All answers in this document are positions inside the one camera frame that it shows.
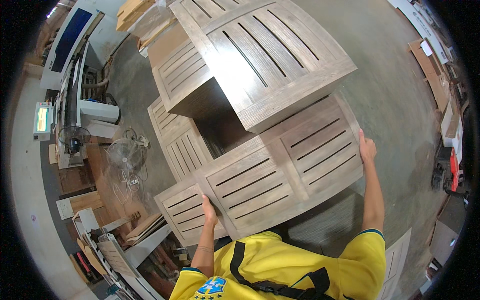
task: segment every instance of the person's left hand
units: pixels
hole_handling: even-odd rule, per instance
[[[212,224],[215,226],[218,223],[218,217],[216,216],[215,209],[213,208],[213,205],[210,203],[210,199],[202,195],[204,202],[202,203],[202,208],[204,209],[204,214],[205,214],[205,224]]]

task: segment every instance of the forearm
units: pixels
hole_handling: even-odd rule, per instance
[[[366,185],[362,230],[374,228],[383,231],[385,217],[384,198],[373,160],[366,161],[364,167]]]
[[[213,276],[214,263],[214,245],[213,232],[215,224],[209,221],[205,222],[198,242],[197,250],[192,259],[192,267],[198,268],[208,278]]]

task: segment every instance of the gray floor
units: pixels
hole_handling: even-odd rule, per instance
[[[444,194],[430,188],[438,141],[435,102],[419,65],[406,52],[407,43],[419,36],[386,0],[293,1],[337,40],[358,67],[339,90],[377,146],[386,246],[412,227],[407,261],[394,294],[394,299],[408,299],[425,282],[424,270],[431,258],[426,242],[444,199]],[[114,57],[108,91],[119,103],[123,128],[132,126],[151,142],[144,203],[152,213],[158,211],[152,196],[175,181],[146,110],[158,97],[150,69],[135,40],[127,38]],[[338,256],[360,229],[364,185],[359,180],[286,222],[289,242]]]

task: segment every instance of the shirt sleeve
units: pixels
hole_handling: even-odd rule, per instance
[[[189,299],[208,280],[199,269],[185,267],[180,271],[179,279],[173,289],[170,300]]]
[[[375,299],[385,277],[385,240],[376,229],[356,235],[338,259],[343,294],[355,300]]]

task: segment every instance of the cbf logo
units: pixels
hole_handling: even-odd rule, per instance
[[[227,281],[222,277],[215,276],[205,282],[205,284],[198,290],[198,292],[202,295],[223,293],[223,287],[225,286],[226,282]]]

